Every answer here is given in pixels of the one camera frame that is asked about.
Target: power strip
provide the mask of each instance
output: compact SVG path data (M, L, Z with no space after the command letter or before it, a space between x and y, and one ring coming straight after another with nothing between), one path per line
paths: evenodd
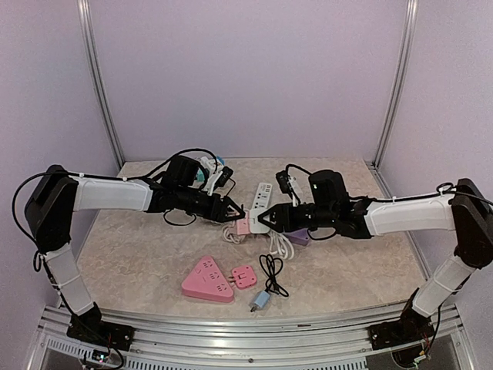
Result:
M252 208L249 212L249 225L250 233L252 234L267 234L270 228L261 224L258 221L259 214L263 213L268 207L270 202L270 195L272 194L271 183L259 183L255 198L253 198Z

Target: coiled black cord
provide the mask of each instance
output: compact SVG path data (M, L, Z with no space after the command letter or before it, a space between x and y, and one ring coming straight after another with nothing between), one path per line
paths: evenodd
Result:
M273 257L272 254L261 254L259 257L260 266L263 272L267 275L265 281L265 291L274 293L281 297L289 297L290 294L284 289L276 279L276 276L283 270L284 262L279 257ZM279 262L279 267L276 269L276 262Z

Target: blue connector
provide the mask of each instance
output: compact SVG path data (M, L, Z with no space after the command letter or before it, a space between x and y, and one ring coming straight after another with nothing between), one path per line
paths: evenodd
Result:
M250 303L250 312L255 312L256 310L263 310L263 308L269 303L270 293L268 291L260 291L257 293L252 303Z

